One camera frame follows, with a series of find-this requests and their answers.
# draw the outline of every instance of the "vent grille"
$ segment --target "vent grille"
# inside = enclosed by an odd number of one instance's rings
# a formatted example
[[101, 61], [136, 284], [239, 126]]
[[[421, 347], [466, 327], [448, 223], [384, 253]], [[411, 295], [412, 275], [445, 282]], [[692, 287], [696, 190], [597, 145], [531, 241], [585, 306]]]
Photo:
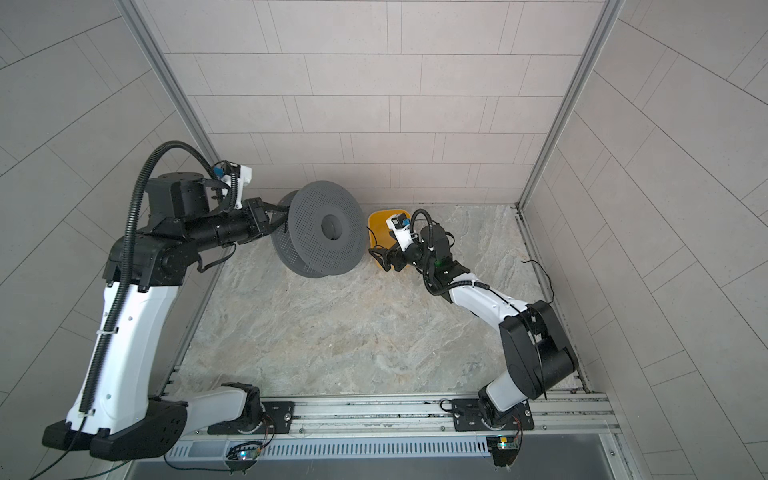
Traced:
[[270, 445], [263, 459], [488, 456], [485, 439], [286, 439]]

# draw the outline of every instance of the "wall tile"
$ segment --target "wall tile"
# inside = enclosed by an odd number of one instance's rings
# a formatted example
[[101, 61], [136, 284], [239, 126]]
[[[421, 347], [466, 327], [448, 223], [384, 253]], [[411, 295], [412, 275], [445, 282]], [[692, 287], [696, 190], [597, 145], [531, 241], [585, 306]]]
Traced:
[[581, 55], [600, 10], [599, 3], [526, 2], [512, 53]]
[[484, 107], [483, 97], [403, 97], [402, 131], [476, 133]]
[[603, 244], [589, 265], [641, 367], [683, 349], [615, 237]]
[[352, 134], [357, 164], [429, 164], [435, 134]]
[[214, 133], [291, 132], [281, 97], [216, 96], [196, 99]]
[[679, 449], [672, 428], [664, 418], [619, 324], [611, 322], [595, 333], [594, 342], [641, 451], [652, 453]]
[[435, 147], [432, 149], [432, 163], [441, 164], [442, 157], [445, 154], [446, 134], [435, 134]]
[[558, 177], [560, 176], [560, 171], [563, 169], [563, 165], [565, 164], [565, 158], [563, 157], [563, 154], [560, 152], [560, 149], [555, 147], [552, 151], [552, 155], [547, 160], [547, 163], [544, 167], [544, 173], [542, 174], [542, 177], [544, 178], [545, 182], [547, 182], [547, 185], [549, 187], [552, 187], [554, 183], [558, 180]]
[[686, 475], [693, 474], [688, 460], [682, 450], [672, 450], [670, 452], [657, 452], [645, 454], [645, 461], [650, 468], [650, 472], [660, 475]]
[[683, 246], [616, 160], [608, 161], [589, 194], [640, 276], [648, 275]]
[[491, 124], [493, 123], [493, 117], [496, 115], [496, 104], [498, 103], [498, 97], [486, 97], [485, 107], [482, 112], [482, 120], [480, 120], [480, 132], [487, 134], [491, 131]]
[[150, 69], [149, 62], [122, 18], [89, 30], [88, 37], [123, 85]]
[[504, 21], [502, 39], [498, 43], [498, 50], [496, 53], [500, 55], [509, 55], [512, 53], [512, 46], [515, 44], [515, 37], [518, 34], [518, 26], [520, 25], [520, 15], [523, 13], [523, 5], [523, 3], [509, 3], [507, 18]]
[[418, 95], [421, 64], [418, 55], [306, 55], [315, 95]]
[[609, 306], [603, 308], [597, 315], [587, 321], [589, 333], [594, 335], [599, 329], [616, 320], [614, 311]]
[[250, 134], [211, 134], [209, 138], [221, 160], [246, 165], [270, 163], [262, 160]]
[[341, 137], [341, 151], [344, 154], [345, 164], [355, 163], [355, 152], [352, 149], [352, 135], [351, 134], [339, 134]]
[[119, 16], [114, 4], [99, 0], [7, 0], [0, 5], [0, 28], [24, 55], [31, 55]]
[[692, 61], [674, 62], [643, 111], [738, 198], [768, 178], [768, 105]]
[[489, 188], [485, 197], [487, 204], [515, 204], [520, 201], [522, 188]]
[[214, 95], [309, 95], [302, 55], [196, 54]]
[[[138, 176], [152, 150], [148, 141], [140, 142], [78, 205], [86, 217], [112, 238], [122, 237], [125, 230], [126, 205], [131, 201], [134, 189], [133, 182], [125, 179]], [[157, 176], [168, 172], [165, 164], [158, 162], [152, 174]], [[149, 205], [148, 195], [144, 195], [142, 205]]]
[[67, 315], [67, 318], [64, 319], [61, 328], [69, 330], [72, 333], [77, 333], [79, 336], [95, 342], [96, 330], [99, 329], [99, 324], [85, 315], [72, 310], [69, 315]]
[[400, 187], [464, 187], [468, 175], [465, 164], [402, 164]]
[[389, 131], [400, 132], [400, 97], [389, 97]]
[[518, 156], [515, 158], [516, 164], [533, 165], [538, 161], [538, 156], [541, 154], [541, 148], [544, 146], [544, 141], [547, 139], [546, 134], [525, 134], [525, 137], [531, 138], [531, 144], [528, 145], [528, 151], [525, 152], [523, 157], [522, 150], [518, 151]]
[[413, 202], [412, 188], [349, 188], [361, 204], [409, 204]]
[[283, 53], [387, 52], [386, 3], [271, 2], [270, 7]]
[[47, 449], [40, 442], [41, 432], [65, 417], [91, 359], [93, 342], [63, 329], [55, 330], [52, 338], [48, 335], [45, 340], [49, 338], [51, 341], [0, 407], [0, 425], [13, 436], [13, 442], [3, 442], [0, 449], [0, 462], [10, 478], [30, 477], [43, 459]]
[[616, 22], [594, 70], [634, 100], [667, 48], [624, 22]]
[[495, 54], [508, 5], [405, 2], [402, 4], [402, 53]]
[[166, 53], [165, 58], [185, 94], [212, 95], [194, 54]]
[[[0, 286], [8, 319], [0, 326], [0, 390], [14, 388], [106, 258], [101, 249], [61, 223]], [[41, 289], [46, 292], [44, 302], [39, 299]]]
[[696, 257], [687, 247], [681, 247], [677, 252], [667, 258], [661, 265], [643, 277], [645, 285], [651, 292], [672, 280], [678, 273], [696, 263]]
[[48, 146], [92, 187], [164, 117], [140, 81], [79, 118]]
[[581, 92], [576, 111], [622, 167], [654, 129], [642, 112], [594, 72]]
[[607, 223], [603, 225], [600, 231], [595, 234], [594, 238], [589, 240], [587, 246], [584, 247], [584, 258], [587, 260], [591, 259], [592, 256], [598, 251], [598, 249], [603, 246], [605, 240], [611, 238], [613, 234], [614, 233], [611, 231], [611, 228]]
[[168, 93], [160, 83], [160, 79], [157, 78], [157, 74], [154, 73], [154, 70], [141, 75], [141, 83], [144, 84], [149, 95], [152, 96], [152, 100], [154, 100], [157, 108], [160, 108], [160, 112], [164, 117], [174, 113], [176, 106], [170, 100], [170, 97], [168, 97]]
[[502, 97], [498, 99], [491, 131], [545, 134], [552, 126], [562, 99], [559, 97]]
[[476, 187], [523, 188], [531, 174], [531, 165], [482, 164]]
[[687, 373], [695, 372], [696, 366], [690, 361], [690, 357], [685, 351], [675, 353], [672, 356], [668, 356], [666, 359], [659, 360], [643, 369], [645, 378], [651, 386], [658, 385], [659, 383], [666, 382], [667, 380], [676, 379], [679, 376], [683, 376]]
[[589, 333], [587, 323], [581, 315], [581, 310], [576, 303], [571, 287], [565, 279], [565, 274], [560, 266], [560, 262], [555, 260], [549, 266], [548, 272], [552, 278], [552, 287], [554, 288], [554, 302], [558, 306], [561, 314], [563, 327], [571, 339], [571, 344], [576, 351], [581, 365], [589, 365], [600, 357], [598, 349], [594, 345], [592, 335]]
[[104, 316], [104, 286], [106, 280], [102, 278], [104, 268], [102, 267], [96, 274], [91, 284], [82, 294], [78, 302], [74, 305], [74, 311], [82, 313], [87, 318], [101, 324], [101, 318]]
[[421, 94], [517, 95], [529, 60], [527, 55], [424, 55]]
[[0, 280], [8, 277], [90, 189], [46, 146], [0, 177], [2, 221], [7, 227]]
[[258, 188], [301, 188], [307, 183], [303, 165], [250, 165], [253, 181], [250, 186]]
[[746, 449], [752, 455], [761, 472], [768, 472], [768, 442], [748, 443]]
[[552, 230], [554, 223], [561, 216], [561, 211], [558, 202], [555, 201], [549, 188], [539, 182], [531, 195], [531, 202], [536, 206], [536, 211], [541, 218], [544, 229], [546, 231]]
[[391, 170], [388, 164], [315, 165], [317, 180], [329, 180], [345, 188], [388, 187]]
[[583, 181], [602, 153], [603, 144], [574, 112], [558, 140], [558, 148], [578, 179]]
[[16, 165], [18, 162], [7, 151], [0, 147], [0, 175], [3, 175], [8, 170]]
[[520, 146], [520, 134], [447, 134], [445, 164], [511, 164]]
[[387, 97], [296, 97], [307, 132], [389, 131]]
[[583, 179], [583, 181], [581, 182], [581, 184], [584, 185], [584, 188], [589, 190], [592, 187], [592, 184], [598, 178], [598, 175], [600, 174], [600, 172], [603, 171], [603, 169], [605, 168], [605, 165], [612, 158], [613, 157], [611, 156], [611, 152], [608, 151], [607, 148], [603, 148], [603, 151], [600, 153], [600, 156], [594, 162], [594, 165], [592, 165], [592, 168], [589, 169], [589, 173], [587, 174], [586, 178]]
[[85, 55], [96, 72], [98, 72], [101, 79], [104, 80], [104, 83], [107, 84], [113, 93], [123, 88], [123, 84], [120, 83], [109, 64], [104, 60], [104, 57], [101, 56], [101, 53], [99, 53], [99, 50], [96, 49], [96, 45], [94, 45], [94, 42], [88, 37], [87, 32], [81, 33], [72, 38], [72, 40], [78, 45], [83, 52], [83, 55]]
[[552, 195], [563, 210], [579, 247], [585, 248], [605, 225], [605, 220], [568, 163], [554, 183]]
[[338, 134], [262, 134], [273, 164], [343, 164]]
[[725, 78], [763, 36], [766, 18], [760, 0], [653, 2], [638, 28]]
[[672, 68], [674, 61], [677, 60], [677, 57], [679, 56], [680, 54], [671, 48], [664, 50], [661, 59], [656, 63], [654, 70], [648, 76], [648, 79], [643, 84], [637, 97], [632, 101], [637, 108], [640, 108], [641, 110], [645, 108], [648, 100], [650, 100], [650, 96], [654, 94], [661, 81], [667, 76], [667, 72]]
[[0, 117], [0, 146], [16, 158], [111, 94], [72, 40], [3, 68], [0, 84], [0, 111], [13, 112]]
[[16, 45], [13, 45], [11, 39], [2, 31], [0, 31], [0, 57], [2, 57], [7, 64], [24, 58], [22, 51], [19, 50]]
[[768, 418], [754, 405], [768, 395], [765, 345], [698, 263], [654, 298], [742, 441], [764, 440]]
[[252, 2], [145, 1], [171, 53], [266, 53]]
[[402, 53], [402, 2], [387, 2], [387, 53]]
[[768, 35], [763, 34], [736, 70], [728, 75], [728, 81], [738, 88], [745, 88], [766, 64], [768, 64]]
[[768, 263], [745, 273], [723, 287], [733, 306], [764, 343], [768, 343]]
[[661, 130], [627, 166], [719, 285], [768, 260], [768, 229]]
[[699, 480], [760, 480], [750, 454], [698, 373], [656, 385], [654, 393]]
[[77, 208], [72, 209], [72, 212], [64, 219], [67, 224], [77, 230], [80, 235], [89, 239], [97, 247], [101, 248], [104, 253], [109, 253], [114, 245], [114, 238], [103, 231], [96, 223], [93, 223], [88, 217]]
[[487, 188], [415, 188], [415, 204], [483, 204]]
[[280, 38], [277, 36], [275, 22], [272, 19], [272, 9], [267, 0], [254, 0], [253, 7], [256, 8], [256, 14], [259, 17], [259, 26], [264, 34], [266, 49], [269, 53], [283, 53], [280, 47]]
[[532, 55], [520, 95], [565, 95], [579, 60], [579, 55]]
[[560, 233], [552, 239], [552, 247], [558, 255], [584, 320], [590, 320], [608, 305], [608, 301], [568, 225], [563, 226]]
[[548, 270], [549, 266], [557, 259], [557, 257], [554, 254], [554, 249], [547, 236], [547, 230], [544, 229], [544, 225], [541, 223], [541, 218], [539, 218], [533, 203], [528, 204], [528, 209], [525, 211], [523, 217], [528, 224], [528, 228], [531, 229], [533, 241], [538, 248], [538, 261], [541, 262], [541, 265], [544, 265], [545, 270]]

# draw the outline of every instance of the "black cable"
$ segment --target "black cable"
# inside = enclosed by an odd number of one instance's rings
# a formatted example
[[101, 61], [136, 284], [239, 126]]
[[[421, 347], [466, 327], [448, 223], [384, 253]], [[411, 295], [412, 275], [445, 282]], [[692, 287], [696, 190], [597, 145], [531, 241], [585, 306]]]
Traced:
[[201, 470], [202, 472], [229, 472], [229, 473], [234, 472], [234, 470], [230, 470], [230, 469], [223, 470], [221, 468], [199, 468], [199, 467], [195, 467], [195, 468], [181, 468], [181, 467], [175, 467], [175, 466], [171, 465], [168, 462], [167, 458], [165, 458], [166, 454], [167, 453], [163, 454], [163, 460], [165, 461], [165, 465], [168, 465], [173, 470], [181, 470], [182, 472], [189, 471], [189, 470]]
[[56, 465], [56, 464], [57, 464], [57, 463], [59, 463], [61, 460], [63, 460], [63, 459], [64, 459], [64, 457], [65, 457], [65, 456], [67, 456], [67, 454], [68, 454], [69, 452], [71, 452], [71, 451], [72, 451], [72, 449], [74, 448], [74, 444], [78, 442], [78, 438], [80, 438], [80, 434], [83, 432], [83, 427], [85, 426], [85, 419], [86, 419], [86, 418], [87, 418], [87, 417], [83, 417], [83, 421], [82, 421], [82, 422], [80, 422], [80, 428], [79, 428], [79, 429], [77, 430], [77, 432], [74, 434], [74, 437], [72, 437], [72, 441], [71, 441], [71, 442], [69, 442], [69, 446], [67, 447], [67, 449], [66, 449], [66, 450], [64, 450], [64, 453], [62, 453], [62, 454], [61, 454], [61, 456], [60, 456], [59, 458], [55, 459], [55, 460], [54, 460], [54, 462], [53, 462], [53, 463], [51, 463], [49, 466], [47, 466], [47, 467], [43, 468], [43, 470], [42, 470], [40, 473], [38, 473], [38, 474], [35, 474], [35, 475], [33, 475], [32, 477], [30, 477], [30, 478], [29, 478], [29, 480], [35, 480], [35, 478], [37, 478], [37, 477], [39, 477], [40, 475], [42, 475], [42, 474], [46, 473], [48, 470], [50, 470], [51, 468], [53, 468], [53, 466], [54, 466], [54, 465]]
[[106, 475], [109, 472], [114, 472], [115, 470], [117, 470], [118, 468], [120, 468], [123, 465], [126, 465], [130, 461], [131, 460], [126, 460], [125, 462], [122, 462], [120, 465], [118, 465], [116, 467], [112, 467], [109, 470], [104, 470], [102, 473], [97, 473], [96, 475], [88, 475], [87, 477], [68, 478], [68, 480], [88, 480], [89, 478], [101, 477], [102, 475]]
[[552, 304], [552, 302], [554, 302], [554, 288], [552, 288], [552, 279], [551, 279], [551, 278], [549, 278], [549, 273], [547, 273], [547, 270], [544, 270], [544, 267], [542, 267], [542, 266], [541, 266], [541, 264], [540, 264], [539, 262], [537, 262], [536, 260], [530, 259], [530, 260], [526, 260], [526, 261], [525, 261], [525, 262], [523, 262], [523, 263], [530, 263], [530, 262], [533, 262], [533, 263], [535, 263], [536, 265], [538, 265], [538, 267], [541, 269], [541, 271], [542, 271], [542, 272], [544, 272], [544, 275], [546, 275], [546, 276], [547, 276], [547, 280], [549, 280], [549, 291], [551, 291], [551, 292], [552, 292], [552, 300], [549, 300], [547, 303], [548, 303], [549, 305], [551, 305], [551, 304]]
[[371, 233], [371, 235], [373, 235], [373, 243], [374, 243], [373, 248], [376, 248], [376, 247], [384, 248], [381, 245], [379, 245], [379, 241], [376, 239], [376, 234], [373, 233], [373, 230], [371, 230], [371, 227], [366, 227], [366, 228]]
[[141, 172], [139, 172], [136, 184], [134, 185], [134, 191], [131, 195], [131, 203], [128, 207], [128, 218], [125, 222], [125, 234], [123, 236], [120, 261], [120, 285], [118, 286], [118, 291], [115, 293], [114, 302], [109, 309], [107, 319], [104, 321], [104, 326], [101, 328], [104, 333], [100, 334], [98, 337], [93, 358], [88, 367], [88, 375], [85, 377], [85, 385], [83, 386], [83, 394], [80, 399], [79, 408], [79, 411], [82, 413], [89, 413], [93, 406], [96, 388], [98, 387], [99, 377], [101, 376], [101, 367], [104, 365], [104, 360], [107, 358], [107, 352], [109, 351], [109, 344], [112, 341], [114, 328], [123, 311], [123, 305], [128, 296], [128, 289], [131, 287], [131, 281], [133, 280], [136, 226], [138, 225], [139, 214], [141, 213], [141, 201], [144, 197], [144, 191], [147, 188], [147, 182], [149, 181], [150, 175], [152, 175], [154, 166], [157, 165], [160, 158], [173, 148], [181, 148], [192, 154], [192, 156], [203, 165], [206, 173], [210, 175], [212, 179], [217, 179], [216, 174], [214, 173], [214, 168], [208, 164], [203, 155], [195, 150], [194, 147], [185, 144], [183, 141], [167, 141], [163, 143], [155, 148], [147, 161], [144, 162], [144, 166], [141, 168]]

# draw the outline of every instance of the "gray stone floor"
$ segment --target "gray stone floor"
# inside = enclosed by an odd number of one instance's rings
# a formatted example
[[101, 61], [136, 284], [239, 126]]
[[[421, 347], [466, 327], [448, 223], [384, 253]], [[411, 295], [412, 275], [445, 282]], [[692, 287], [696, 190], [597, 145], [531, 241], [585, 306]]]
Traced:
[[[509, 206], [425, 208], [455, 235], [454, 258], [481, 280], [521, 300], [541, 298]], [[345, 275], [307, 279], [264, 239], [239, 246], [225, 265], [169, 391], [238, 381], [263, 396], [476, 392], [503, 371], [503, 359], [498, 330], [429, 295], [413, 269], [386, 273], [366, 254]]]

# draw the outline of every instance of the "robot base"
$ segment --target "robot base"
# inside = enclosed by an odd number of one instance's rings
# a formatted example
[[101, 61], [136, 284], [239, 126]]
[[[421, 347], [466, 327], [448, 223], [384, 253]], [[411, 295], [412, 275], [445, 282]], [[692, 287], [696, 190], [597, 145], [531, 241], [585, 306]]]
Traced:
[[506, 412], [497, 412], [480, 390], [480, 399], [452, 399], [453, 425], [457, 432], [492, 432], [517, 430], [520, 421], [523, 430], [533, 430], [534, 423], [528, 401], [520, 402]]

